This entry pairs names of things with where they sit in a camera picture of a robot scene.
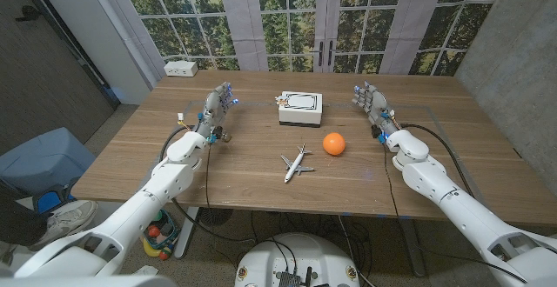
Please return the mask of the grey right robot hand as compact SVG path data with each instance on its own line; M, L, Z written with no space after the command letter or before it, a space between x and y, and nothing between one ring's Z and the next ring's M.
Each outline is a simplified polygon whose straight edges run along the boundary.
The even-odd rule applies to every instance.
M394 109L374 85L365 82L364 87L354 87L352 102L362 108L372 125L372 136L384 144L394 132L400 130L395 121Z

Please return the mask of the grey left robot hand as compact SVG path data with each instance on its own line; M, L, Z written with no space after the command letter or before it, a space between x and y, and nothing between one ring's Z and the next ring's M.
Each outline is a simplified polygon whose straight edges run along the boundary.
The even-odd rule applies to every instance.
M207 95L204 108L198 115L195 132L210 137L213 131L225 121L228 110L238 103L232 94L232 86L224 82Z

